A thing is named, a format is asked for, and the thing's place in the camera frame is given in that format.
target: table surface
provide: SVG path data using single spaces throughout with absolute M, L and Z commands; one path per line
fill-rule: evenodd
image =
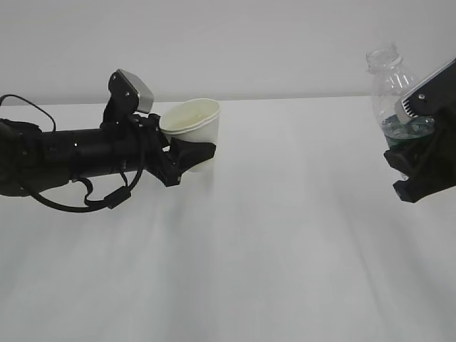
M 104 105 L 46 109 L 95 128 Z M 455 341 L 456 190 L 400 202 L 371 113 L 364 97 L 224 101 L 213 172 L 179 187 L 145 174 L 94 214 L 0 198 L 0 341 Z M 120 183 L 96 178 L 95 197 Z

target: clear plastic bottle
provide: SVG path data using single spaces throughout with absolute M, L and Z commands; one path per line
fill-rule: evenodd
M 412 139 L 420 139 L 434 132 L 432 118 L 417 118 L 403 125 L 394 105 L 418 82 L 403 65 L 403 57 L 394 44 L 368 53 L 368 72 L 374 75 L 372 87 L 373 112 L 388 146 L 396 146 Z

